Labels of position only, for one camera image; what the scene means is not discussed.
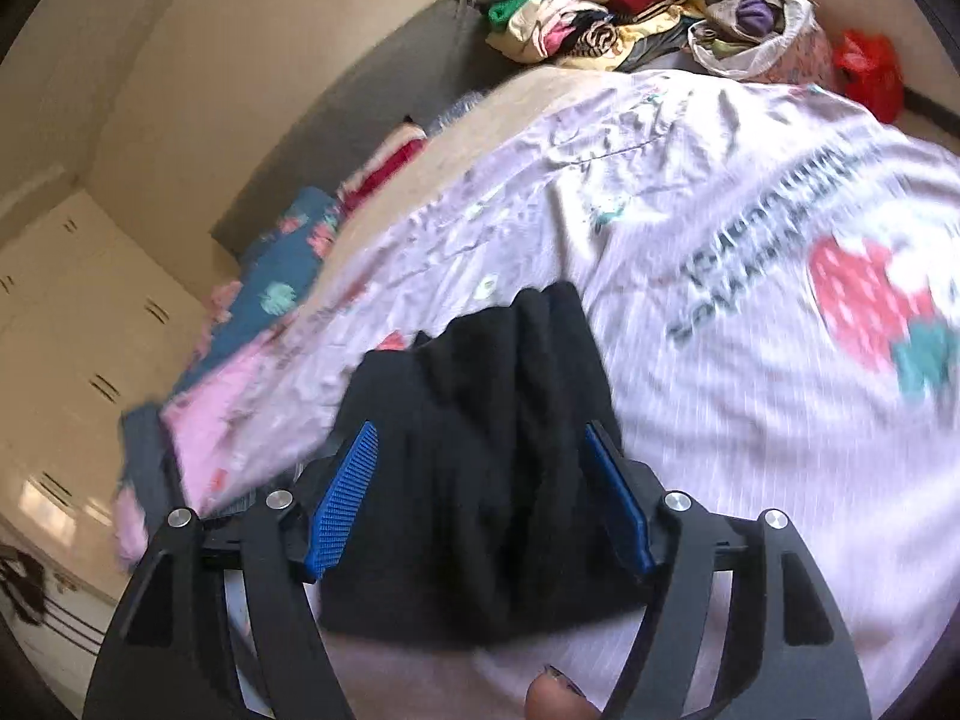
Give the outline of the person's right hand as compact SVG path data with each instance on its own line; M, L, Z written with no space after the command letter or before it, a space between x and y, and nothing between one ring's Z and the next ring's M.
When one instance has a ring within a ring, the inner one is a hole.
M524 699L526 720L599 720L601 711L565 673L545 665L529 684Z

